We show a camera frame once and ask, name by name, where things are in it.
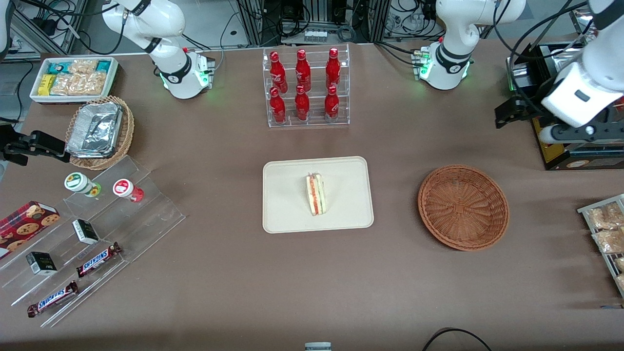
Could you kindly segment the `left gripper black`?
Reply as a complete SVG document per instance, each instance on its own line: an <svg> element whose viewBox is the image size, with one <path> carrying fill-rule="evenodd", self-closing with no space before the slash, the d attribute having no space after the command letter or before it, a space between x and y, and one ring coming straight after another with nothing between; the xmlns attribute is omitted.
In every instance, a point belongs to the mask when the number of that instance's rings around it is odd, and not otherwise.
<svg viewBox="0 0 624 351"><path fill-rule="evenodd" d="M524 87L524 93L532 101L532 103L540 109L541 114L548 117L553 117L553 113L549 111L543 104L542 100L552 91L554 80L549 78L540 82L539 84L531 84ZM506 125L514 122L516 116L514 114L524 113L526 109L526 103L524 99L517 96L508 98L504 103L497 107L497 116L495 116L495 127L501 129Z"/></svg>

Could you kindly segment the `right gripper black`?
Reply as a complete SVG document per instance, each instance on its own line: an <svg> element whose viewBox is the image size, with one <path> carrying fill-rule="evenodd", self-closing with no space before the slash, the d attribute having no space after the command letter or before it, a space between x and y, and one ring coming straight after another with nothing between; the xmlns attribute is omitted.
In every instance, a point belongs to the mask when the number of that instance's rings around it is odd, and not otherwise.
<svg viewBox="0 0 624 351"><path fill-rule="evenodd" d="M65 151L65 142L42 131L33 131L31 135L18 133L13 126L0 126L0 159L13 162L19 166L27 166L28 157L25 151L34 156L47 156L69 163L71 154Z"/></svg>

